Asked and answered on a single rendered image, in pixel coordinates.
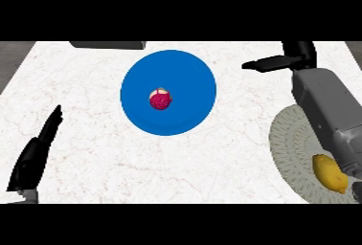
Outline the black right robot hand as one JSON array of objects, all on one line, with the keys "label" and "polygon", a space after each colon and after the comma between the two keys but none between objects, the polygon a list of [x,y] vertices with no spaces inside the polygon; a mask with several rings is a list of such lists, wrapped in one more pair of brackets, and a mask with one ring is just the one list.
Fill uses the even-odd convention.
[{"label": "black right robot hand", "polygon": [[316,50],[310,41],[282,41],[282,56],[270,56],[242,64],[242,68],[260,73],[288,68],[291,71],[316,67]]}]

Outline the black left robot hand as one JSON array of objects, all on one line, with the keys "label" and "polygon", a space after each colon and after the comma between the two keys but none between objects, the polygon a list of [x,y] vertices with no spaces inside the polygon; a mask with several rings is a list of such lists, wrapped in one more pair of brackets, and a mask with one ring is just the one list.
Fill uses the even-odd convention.
[{"label": "black left robot hand", "polygon": [[47,164],[49,148],[62,123],[61,106],[56,106],[46,120],[40,135],[34,137],[16,159],[7,191],[37,188]]}]

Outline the blue oval placemat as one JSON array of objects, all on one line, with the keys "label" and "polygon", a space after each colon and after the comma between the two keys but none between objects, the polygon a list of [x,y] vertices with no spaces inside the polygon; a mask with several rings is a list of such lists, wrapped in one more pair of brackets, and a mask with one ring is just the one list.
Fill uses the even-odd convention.
[{"label": "blue oval placemat", "polygon": [[[157,110],[149,95],[164,88],[170,106]],[[145,56],[130,68],[120,88],[120,102],[130,122],[146,133],[173,136],[191,130],[214,107],[216,82],[205,62],[191,53],[169,50]]]}]

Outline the grey patterned plate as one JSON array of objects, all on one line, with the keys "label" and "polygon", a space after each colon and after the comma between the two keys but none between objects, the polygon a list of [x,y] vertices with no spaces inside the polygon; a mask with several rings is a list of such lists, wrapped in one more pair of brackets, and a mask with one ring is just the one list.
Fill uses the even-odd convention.
[{"label": "grey patterned plate", "polygon": [[299,105],[285,107],[270,125],[269,144],[279,175],[294,192],[310,204],[356,204],[347,178],[346,193],[325,188],[313,174],[313,155],[333,154],[322,148],[313,134],[310,122]]}]

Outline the pink frosted cupcake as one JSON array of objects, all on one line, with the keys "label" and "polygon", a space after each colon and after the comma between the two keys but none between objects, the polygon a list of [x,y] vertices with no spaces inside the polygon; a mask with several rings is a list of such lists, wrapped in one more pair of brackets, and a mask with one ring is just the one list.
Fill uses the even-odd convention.
[{"label": "pink frosted cupcake", "polygon": [[173,97],[170,92],[164,88],[157,88],[149,94],[149,105],[155,110],[164,110],[169,108]]}]

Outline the yellow lemon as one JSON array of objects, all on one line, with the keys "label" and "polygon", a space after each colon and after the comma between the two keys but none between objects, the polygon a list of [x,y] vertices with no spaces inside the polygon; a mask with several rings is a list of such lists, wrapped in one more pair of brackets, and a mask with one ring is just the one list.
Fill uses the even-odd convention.
[{"label": "yellow lemon", "polygon": [[341,172],[336,160],[324,154],[313,155],[313,174],[325,188],[340,194],[346,193],[347,176]]}]

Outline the dark grey appliance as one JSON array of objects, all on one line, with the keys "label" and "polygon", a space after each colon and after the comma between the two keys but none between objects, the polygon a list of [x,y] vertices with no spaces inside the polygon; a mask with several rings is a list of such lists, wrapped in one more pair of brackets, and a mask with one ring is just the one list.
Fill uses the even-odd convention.
[{"label": "dark grey appliance", "polygon": [[75,48],[143,50],[145,41],[71,41]]}]

